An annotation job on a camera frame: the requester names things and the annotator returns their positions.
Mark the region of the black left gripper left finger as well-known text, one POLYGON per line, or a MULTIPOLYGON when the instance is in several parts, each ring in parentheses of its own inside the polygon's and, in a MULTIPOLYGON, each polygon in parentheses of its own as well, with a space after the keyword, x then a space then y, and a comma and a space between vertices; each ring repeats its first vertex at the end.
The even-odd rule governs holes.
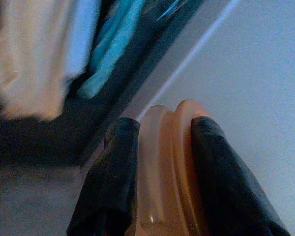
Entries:
POLYGON ((132 223, 140 123, 119 118, 104 138, 67 228, 68 236, 122 236, 132 223))

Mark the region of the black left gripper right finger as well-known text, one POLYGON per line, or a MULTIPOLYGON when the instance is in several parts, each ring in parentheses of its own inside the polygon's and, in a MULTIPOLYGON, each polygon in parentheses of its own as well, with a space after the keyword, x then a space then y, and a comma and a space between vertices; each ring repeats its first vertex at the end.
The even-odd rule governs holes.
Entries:
POLYGON ((209 117, 191 121, 192 152, 214 236, 288 236, 254 174, 209 117))

